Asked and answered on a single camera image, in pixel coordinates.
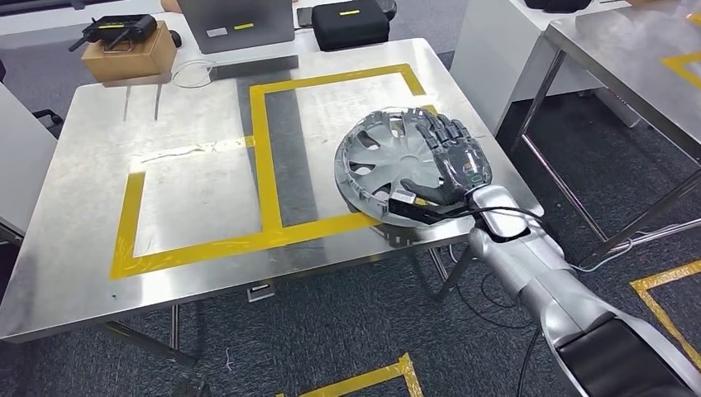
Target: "wire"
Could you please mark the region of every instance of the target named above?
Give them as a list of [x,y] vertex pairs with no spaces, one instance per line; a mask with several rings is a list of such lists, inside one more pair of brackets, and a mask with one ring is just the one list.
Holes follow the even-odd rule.
[[603,261],[600,261],[598,263],[598,265],[596,265],[594,267],[590,267],[588,269],[585,269],[583,267],[579,267],[579,266],[575,266],[575,265],[570,265],[570,266],[572,267],[572,269],[575,269],[577,271],[581,271],[582,273],[592,273],[592,272],[596,271],[599,267],[606,265],[607,263],[609,263],[610,261],[613,261],[614,259],[618,258],[619,256],[626,255],[631,250],[631,248],[633,248],[633,240],[631,240],[629,238],[628,239],[628,247],[626,247],[625,250],[620,251],[618,254],[612,255],[612,256],[604,259]]
[[[657,230],[653,230],[652,232],[644,232],[644,231],[642,231],[642,230],[639,230],[639,231],[637,231],[637,232],[635,232],[635,233],[633,233],[633,234],[634,234],[634,235],[636,235],[636,234],[642,234],[643,236],[648,236],[648,235],[655,234],[655,233],[665,232],[665,231],[667,231],[667,230],[669,230],[669,229],[671,229],[671,228],[678,227],[678,226],[679,226],[678,223],[673,223],[673,224],[671,224],[671,225],[667,225],[667,226],[665,226],[665,227],[661,227],[661,228],[659,228],[659,229],[657,229]],[[591,272],[593,272],[593,271],[596,271],[599,267],[601,267],[601,266],[603,266],[603,265],[609,263],[610,261],[613,261],[614,259],[618,258],[619,256],[623,256],[623,255],[627,254],[627,253],[633,248],[633,240],[629,238],[627,241],[628,241],[628,246],[626,247],[625,250],[619,252],[619,253],[616,254],[616,255],[610,256],[610,257],[604,259],[603,261],[600,261],[600,262],[599,262],[596,266],[594,266],[594,267],[585,269],[585,268],[578,267],[578,266],[575,266],[575,265],[570,265],[570,266],[572,266],[572,268],[575,269],[575,270],[577,270],[577,271],[581,271],[582,273],[591,273]]]
[[545,224],[545,220],[543,220],[543,218],[541,218],[540,216],[536,215],[535,213],[532,213],[531,211],[528,211],[527,209],[517,208],[517,207],[475,208],[475,209],[469,209],[467,211],[460,211],[458,213],[448,212],[444,216],[446,218],[462,218],[462,217],[467,217],[469,215],[475,215],[476,213],[487,213],[489,211],[514,211],[515,213],[522,213],[522,214],[528,215],[529,217],[535,219],[536,222],[540,223],[541,225]]
[[[452,244],[448,245],[448,253],[451,255],[451,260],[453,260],[453,262],[455,262],[455,263],[458,263],[457,258],[455,258],[455,253],[453,252],[453,245],[452,245]],[[489,277],[490,275],[494,275],[494,273],[488,273],[487,275],[485,275],[484,278],[482,279],[482,284],[481,284],[480,287],[479,287],[479,290],[480,290],[480,292],[482,292],[482,295],[484,296],[484,298],[487,299],[490,303],[494,304],[495,306],[499,306],[500,308],[504,308],[504,309],[513,309],[513,308],[515,308],[515,307],[517,306],[517,303],[514,303],[514,304],[512,304],[511,306],[507,306],[507,305],[505,305],[505,304],[501,304],[501,303],[497,302],[496,300],[490,298],[490,297],[487,295],[487,293],[484,291],[484,282],[487,280],[487,277]],[[460,296],[460,299],[461,299],[461,300],[463,301],[463,303],[468,307],[468,309],[470,309],[470,311],[471,311],[472,313],[476,314],[477,317],[482,318],[482,319],[483,319],[484,321],[486,321],[487,323],[491,323],[491,324],[493,324],[493,325],[496,325],[497,327],[510,328],[510,329],[522,329],[522,328],[525,328],[525,327],[528,327],[529,325],[531,325],[531,323],[528,323],[528,324],[526,324],[526,325],[524,325],[524,326],[517,326],[517,327],[515,327],[515,326],[512,326],[512,325],[501,324],[501,323],[498,323],[498,322],[496,322],[496,321],[494,321],[494,320],[491,320],[491,319],[489,319],[489,318],[486,318],[482,313],[479,313],[479,312],[477,311],[477,309],[475,309],[472,305],[470,305],[469,303],[467,303],[467,299],[465,299],[465,296],[462,294],[462,291],[460,290],[460,286],[456,286],[456,288],[457,288],[457,290],[458,290],[458,295]]]
[[477,309],[475,309],[474,307],[472,307],[472,305],[469,304],[469,303],[467,302],[467,299],[465,299],[465,296],[463,296],[462,290],[460,289],[460,286],[459,286],[459,285],[456,285],[456,286],[455,286],[455,289],[458,290],[458,295],[460,296],[460,299],[461,299],[462,302],[465,304],[465,306],[467,306],[467,308],[468,308],[472,313],[474,313],[475,316],[477,316],[477,317],[479,317],[479,318],[482,318],[482,319],[483,319],[484,321],[486,321],[487,323],[490,323],[490,324],[492,324],[492,325],[496,325],[497,327],[508,328],[508,329],[524,329],[524,328],[528,328],[528,327],[530,327],[530,326],[532,325],[532,323],[530,323],[530,322],[529,322],[529,323],[526,323],[526,324],[523,324],[523,325],[519,325],[519,326],[507,325],[507,324],[502,324],[502,323],[500,323],[500,322],[494,321],[494,320],[492,320],[492,319],[490,319],[490,318],[486,318],[484,315],[482,315],[482,313],[478,312]]
[[540,328],[536,328],[536,331],[531,337],[531,341],[528,343],[528,348],[526,349],[526,355],[523,357],[523,364],[521,364],[521,373],[518,374],[518,387],[516,388],[516,397],[521,397],[523,392],[523,381],[526,379],[526,369],[528,368],[528,362],[533,353],[533,347],[536,345],[538,340],[538,334],[541,333]]
[[482,293],[482,295],[484,295],[484,297],[489,302],[491,302],[495,306],[499,306],[500,308],[504,308],[504,309],[515,308],[518,305],[518,303],[516,303],[516,302],[511,302],[510,304],[501,304],[501,303],[497,302],[495,299],[490,298],[489,295],[487,295],[487,292],[484,290],[484,282],[487,281],[487,278],[489,278],[491,275],[494,275],[494,273],[487,273],[486,275],[484,275],[484,277],[482,277],[482,283],[479,285],[479,291]]
[[449,244],[448,245],[448,253],[451,254],[451,259],[453,260],[453,263],[458,263],[457,258],[455,258],[455,254],[453,253],[453,245]]
[[[197,83],[194,83],[194,84],[181,84],[181,83],[179,83],[178,76],[180,76],[183,73],[183,71],[185,71],[187,68],[190,68],[193,65],[204,65],[205,66],[204,76]],[[216,63],[214,63],[210,60],[205,60],[205,59],[189,60],[187,62],[183,62],[173,72],[173,78],[171,79],[171,81],[173,82],[173,84],[175,84],[177,87],[180,87],[180,88],[207,87],[212,82],[212,79],[210,79],[209,73],[212,71],[212,69],[216,65],[217,65]]]

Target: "small metal bracket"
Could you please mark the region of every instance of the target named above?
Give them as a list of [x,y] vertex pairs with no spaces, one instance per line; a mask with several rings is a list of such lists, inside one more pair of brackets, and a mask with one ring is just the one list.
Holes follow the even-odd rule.
[[257,285],[246,290],[249,302],[270,298],[275,295],[275,286],[273,283]]

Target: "metal table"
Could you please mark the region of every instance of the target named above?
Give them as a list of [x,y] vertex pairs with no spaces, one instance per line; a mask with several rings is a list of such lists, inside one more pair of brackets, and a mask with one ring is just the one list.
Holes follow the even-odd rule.
[[528,136],[528,128],[566,56],[628,103],[658,132],[692,160],[701,159],[701,5],[675,0],[652,2],[551,22],[546,38],[559,50],[513,143],[521,140],[535,154],[602,244],[579,266],[588,267],[608,254],[693,227],[701,218],[628,239],[676,200],[701,184],[701,170],[654,203],[613,236],[607,236],[567,183]]
[[[78,88],[0,307],[0,338],[103,324],[190,363],[178,350],[178,304],[460,241],[472,218],[387,227],[338,193],[336,148],[380,108],[432,105],[460,119],[494,183],[542,214],[425,40],[296,62],[251,65],[257,74],[196,89]],[[115,322],[164,307],[173,307],[170,346]]]

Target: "yellow tape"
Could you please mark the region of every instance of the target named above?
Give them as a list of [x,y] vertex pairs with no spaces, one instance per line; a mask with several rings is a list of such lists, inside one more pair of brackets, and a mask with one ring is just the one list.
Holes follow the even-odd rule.
[[686,19],[688,19],[690,22],[695,23],[696,25],[701,26],[701,14],[697,12],[687,15]]
[[126,177],[126,190],[122,202],[122,215],[119,217],[119,226],[117,226],[117,243],[114,247],[110,279],[119,277],[122,270],[131,267],[145,177],[143,170],[131,172]]
[[241,29],[248,29],[249,27],[253,27],[253,24],[252,23],[244,23],[242,25],[236,25],[236,26],[234,26],[234,30],[239,31]]
[[[186,246],[135,258],[133,257],[133,253],[134,245],[136,244],[136,226],[141,207],[141,195],[144,189],[145,174],[143,170],[129,174],[126,182],[124,202],[122,204],[122,215],[120,217],[119,226],[117,227],[117,243],[115,246],[110,278],[114,280],[122,277],[139,275],[148,271],[186,265],[188,263],[208,261],[224,256],[286,246],[379,224],[377,220],[363,213],[349,213],[291,227],[282,226],[277,184],[275,182],[273,153],[270,146],[268,131],[267,110],[265,108],[265,95],[267,93],[276,93],[288,89],[332,84],[393,73],[400,73],[403,76],[412,94],[425,94],[423,87],[408,64],[384,66],[381,68],[330,74],[327,76],[289,80],[250,87],[253,136],[244,137],[243,143],[248,147],[255,147],[255,171],[258,181],[261,216],[260,233],[207,242],[196,246]],[[236,138],[231,142],[227,142],[225,145],[223,145],[222,142],[214,142],[212,144],[160,151],[149,155],[139,155],[135,158],[135,166],[142,169],[145,163],[150,163],[151,161],[220,151],[219,149],[222,148],[222,145],[228,150],[242,147],[243,143],[241,142],[241,138]]]
[[354,376],[350,379],[343,380],[332,385],[324,386],[321,389],[316,389],[308,393],[304,393],[299,397],[330,397],[338,395],[347,395],[354,391],[377,385],[387,380],[392,380],[404,376],[409,389],[409,394],[412,397],[421,397],[421,386],[418,384],[416,373],[413,369],[412,360],[409,354],[405,353],[399,358],[399,362],[386,366],[378,370],[365,372],[362,375]]
[[412,397],[423,397],[414,365],[409,358],[409,353],[405,353],[403,356],[399,357],[399,370],[404,374],[404,381],[407,382],[409,395]]
[[639,279],[631,282],[631,287],[640,295],[640,298],[647,305],[647,307],[655,314],[657,321],[662,324],[663,327],[670,333],[681,344],[682,348],[689,356],[691,361],[696,365],[696,367],[701,370],[701,354],[694,349],[689,342],[687,342],[684,335],[681,334],[680,330],[672,323],[670,316],[667,315],[665,310],[652,298],[649,289],[658,287],[663,284],[670,283],[671,281],[677,281],[688,277],[690,275],[696,275],[701,272],[701,261],[691,262],[687,265],[675,267],[662,273],[656,275],[648,276],[644,279]]
[[701,355],[699,355],[696,349],[694,349],[694,347],[692,347],[691,344],[686,341],[684,335],[682,335],[679,329],[677,329],[677,327],[675,327],[675,325],[672,323],[670,316],[665,313],[665,310],[663,310],[662,307],[652,298],[652,295],[650,295],[648,291],[644,289],[636,289],[636,292],[640,295],[640,298],[643,302],[645,302],[647,307],[650,308],[650,311],[655,314],[657,321],[659,321],[662,326],[665,327],[667,332],[669,332],[672,337],[679,341],[681,347],[684,349],[694,365],[701,370]]
[[631,282],[631,285],[635,290],[651,289],[663,284],[667,284],[671,281],[677,281],[679,279],[683,279],[684,277],[695,275],[699,272],[701,272],[701,261],[695,261],[687,265],[663,271],[662,273],[658,273],[656,275],[648,276],[644,279],[635,280]]
[[409,90],[413,95],[425,95],[426,92],[423,90],[421,83],[419,83],[418,78],[413,73],[411,66],[409,64],[391,65],[383,66],[380,68],[357,70],[355,72],[345,72],[339,74],[329,74],[326,76],[310,77],[306,79],[296,79],[280,81],[278,83],[271,83],[265,85],[256,85],[251,87],[251,92],[253,88],[259,88],[265,91],[265,93],[277,93],[279,91],[287,91],[296,88],[306,88],[312,87],[314,85],[324,85],[340,83],[341,81],[351,81],[356,79],[367,79],[369,77],[382,76],[385,74],[399,73],[404,77],[404,81],[407,83]]
[[268,111],[265,108],[265,86],[250,88],[250,116],[253,122],[255,148],[255,172],[258,175],[258,200],[260,201],[260,225],[263,232],[283,228],[278,202],[278,186],[275,183],[273,150],[268,133]]
[[701,89],[701,78],[696,73],[686,69],[685,66],[693,62],[701,62],[701,52],[671,56],[670,58],[664,58],[662,60],[663,65],[672,69],[672,71],[677,73],[682,79],[688,81],[689,84]]
[[422,109],[426,109],[427,111],[433,113],[433,114],[438,114],[438,111],[436,110],[436,107],[433,105],[423,105],[421,106]]

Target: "white cable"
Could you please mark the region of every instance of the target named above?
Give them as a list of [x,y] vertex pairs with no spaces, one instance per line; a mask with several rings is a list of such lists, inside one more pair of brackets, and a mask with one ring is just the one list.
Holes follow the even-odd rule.
[[[191,66],[193,65],[202,65],[205,66],[204,68],[204,75],[202,78],[197,82],[193,84],[182,84],[182,82],[179,83],[178,81],[178,76],[182,74],[182,72],[188,68],[191,69]],[[178,68],[173,72],[173,78],[171,81],[173,84],[175,84],[177,87],[180,88],[202,88],[208,86],[211,82],[212,79],[209,76],[209,72],[212,71],[212,69],[217,66],[216,63],[210,61],[210,60],[205,60],[205,59],[200,59],[200,60],[189,60],[187,62],[183,62],[178,66]]]
[[458,263],[458,260],[455,258],[455,254],[453,253],[453,245],[449,244],[448,245],[448,253],[451,254],[451,259],[453,262]]
[[234,361],[231,361],[231,359],[229,359],[229,348],[227,347],[227,369],[229,370],[229,372],[234,371],[231,368],[231,364],[233,363]]
[[643,232],[642,230],[640,230],[640,231],[635,232],[635,234],[642,234],[643,236],[647,236],[647,235],[653,234],[653,233],[666,232],[667,230],[670,230],[671,228],[673,228],[673,227],[678,227],[678,226],[679,226],[678,223],[672,223],[671,225],[667,225],[667,226],[665,226],[665,227],[661,227],[661,228],[659,228],[659,229],[657,229],[657,230],[653,230],[652,232]]
[[[642,234],[643,236],[647,236],[647,235],[654,234],[654,233],[665,232],[665,231],[667,231],[667,230],[669,230],[669,229],[671,229],[671,228],[673,228],[673,227],[677,227],[677,226],[679,226],[678,223],[673,223],[673,224],[671,224],[671,225],[667,225],[667,226],[665,226],[665,227],[661,227],[661,228],[659,228],[659,229],[657,229],[657,230],[654,230],[654,231],[652,231],[652,232],[643,232],[642,230],[639,230],[639,231],[633,233],[633,235]],[[627,254],[627,253],[631,250],[631,248],[633,248],[633,240],[629,238],[629,239],[628,239],[628,247],[626,247],[625,250],[619,252],[618,254],[616,254],[616,255],[614,255],[614,256],[610,256],[610,257],[604,259],[603,261],[600,261],[596,266],[594,266],[594,267],[592,267],[592,268],[584,269],[584,268],[581,268],[581,267],[578,267],[578,266],[575,266],[575,265],[570,265],[570,266],[572,266],[573,269],[578,270],[578,271],[581,271],[581,272],[583,272],[583,273],[591,273],[591,272],[597,270],[597,269],[598,269],[599,267],[601,267],[602,265],[605,265],[605,264],[609,263],[610,261],[612,261],[612,260],[618,258],[619,256],[622,256],[622,255],[624,255],[624,254]]]
[[624,254],[627,254],[627,253],[631,250],[631,248],[633,248],[633,240],[631,240],[631,239],[629,238],[629,239],[628,239],[628,247],[627,247],[625,250],[620,251],[618,254],[612,255],[612,256],[610,256],[610,257],[604,259],[603,261],[600,261],[596,266],[594,266],[594,267],[592,267],[592,268],[585,269],[585,268],[582,268],[582,267],[579,267],[579,266],[575,266],[575,265],[570,265],[570,266],[572,267],[572,269],[581,271],[582,273],[591,273],[591,272],[597,270],[599,267],[601,267],[601,266],[603,266],[603,265],[606,265],[606,264],[609,263],[610,261],[613,261],[614,259],[618,258],[619,256],[622,256],[622,255],[624,255]]

